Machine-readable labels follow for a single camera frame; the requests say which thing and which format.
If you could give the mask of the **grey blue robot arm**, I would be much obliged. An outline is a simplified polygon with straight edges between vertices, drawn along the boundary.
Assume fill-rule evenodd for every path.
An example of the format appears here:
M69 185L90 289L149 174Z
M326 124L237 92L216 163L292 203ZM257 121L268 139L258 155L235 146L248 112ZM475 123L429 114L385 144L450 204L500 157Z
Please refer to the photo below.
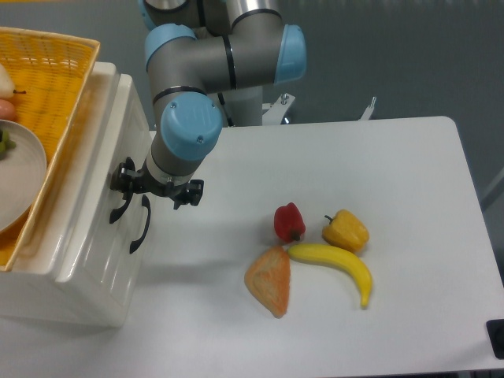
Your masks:
M306 72L302 29L286 24L277 1L141 1L156 135L141 167L127 157L110 187L199 204L194 173L217 144L223 117L214 94L286 83Z

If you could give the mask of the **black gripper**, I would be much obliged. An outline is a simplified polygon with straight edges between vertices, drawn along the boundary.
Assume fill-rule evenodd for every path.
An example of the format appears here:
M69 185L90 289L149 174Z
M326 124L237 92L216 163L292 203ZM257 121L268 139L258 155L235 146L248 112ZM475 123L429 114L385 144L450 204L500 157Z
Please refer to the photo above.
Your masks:
M185 205L198 206L203 196L204 184L203 180L190 180L178 186L173 182L160 183L151 176L147 168L137 169L133 159L126 157L113 171L109 188L121 193L124 201L135 194L145 193L171 198L173 209L179 209Z

